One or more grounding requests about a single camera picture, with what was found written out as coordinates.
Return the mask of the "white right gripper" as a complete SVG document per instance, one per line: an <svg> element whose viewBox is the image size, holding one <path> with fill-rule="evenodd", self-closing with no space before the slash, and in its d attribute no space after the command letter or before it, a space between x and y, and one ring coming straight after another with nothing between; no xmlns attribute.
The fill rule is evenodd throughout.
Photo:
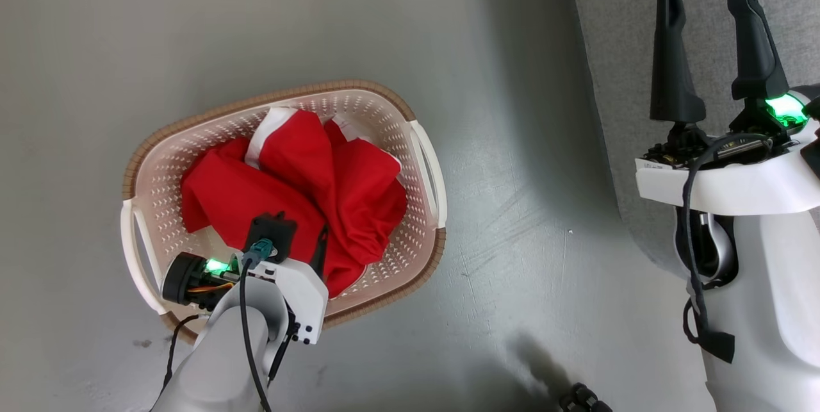
<svg viewBox="0 0 820 412"><path fill-rule="evenodd" d="M767 18L759 0L727 0L734 18L737 76L732 97L777 99L790 90ZM695 92L685 52L683 0L657 0L653 43L650 119L694 124L705 120L705 102ZM764 161L764 147L747 144L721 163L705 164L695 175L691 208L716 215L778 215L820 208L820 169L802 157L815 144L820 121L809 118L791 141ZM644 199L683 206L686 169L635 159L637 189Z"/></svg>

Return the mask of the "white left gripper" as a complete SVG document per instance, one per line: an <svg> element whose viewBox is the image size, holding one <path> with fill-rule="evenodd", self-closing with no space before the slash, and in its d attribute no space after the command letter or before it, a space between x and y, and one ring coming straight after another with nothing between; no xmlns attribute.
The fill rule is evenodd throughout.
<svg viewBox="0 0 820 412"><path fill-rule="evenodd" d="M240 307L245 295L247 312L264 316L271 342L294 338L316 344L329 299L324 275L328 225L322 226L313 253L313 268L287 258L282 263L261 261L240 282L242 252L228 263L181 252L170 264L162 283L162 298L195 306L209 315L207 328L227 310Z"/></svg>

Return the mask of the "red shorts with white trim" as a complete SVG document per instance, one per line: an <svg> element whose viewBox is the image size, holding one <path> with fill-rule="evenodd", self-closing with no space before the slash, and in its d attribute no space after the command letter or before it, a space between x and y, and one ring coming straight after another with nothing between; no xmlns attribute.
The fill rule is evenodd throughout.
<svg viewBox="0 0 820 412"><path fill-rule="evenodd" d="M292 213L306 238L310 260L326 228L323 278L331 297L341 295L386 252L407 210L398 181L401 162L342 117L271 108L250 138L244 161L288 187L313 213Z"/></svg>

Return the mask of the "white perforated laundry basket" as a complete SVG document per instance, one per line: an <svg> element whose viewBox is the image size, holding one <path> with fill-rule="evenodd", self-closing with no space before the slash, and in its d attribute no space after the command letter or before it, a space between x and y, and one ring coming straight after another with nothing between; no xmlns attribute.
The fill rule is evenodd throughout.
<svg viewBox="0 0 820 412"><path fill-rule="evenodd" d="M280 90L218 106L152 133L127 164L120 213L127 268L143 301L170 329L197 307L161 297L173 258L192 252L224 258L231 252L212 228L190 233L181 218L181 178L211 147L250 136L270 108L339 117L342 127L400 161L399 181L407 213L380 262L326 307L324 327L344 324L395 303L425 284L439 266L447 240L447 195L436 152L410 106L386 86L360 79L337 80Z"/></svg>

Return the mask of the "grey fabric sofa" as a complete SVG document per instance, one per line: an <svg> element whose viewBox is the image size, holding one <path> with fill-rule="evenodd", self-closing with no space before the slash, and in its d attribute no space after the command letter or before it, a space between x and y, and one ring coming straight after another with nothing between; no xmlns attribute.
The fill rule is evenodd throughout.
<svg viewBox="0 0 820 412"><path fill-rule="evenodd" d="M736 77L734 19L727 0L683 0L686 55L705 101L700 127L723 134L743 103ZM791 86L820 83L820 0L759 0ZM591 84L618 209L636 245L658 268L684 279L674 254L674 209L642 199L635 160L664 142L671 123L648 117L657 0L576 0Z"/></svg>

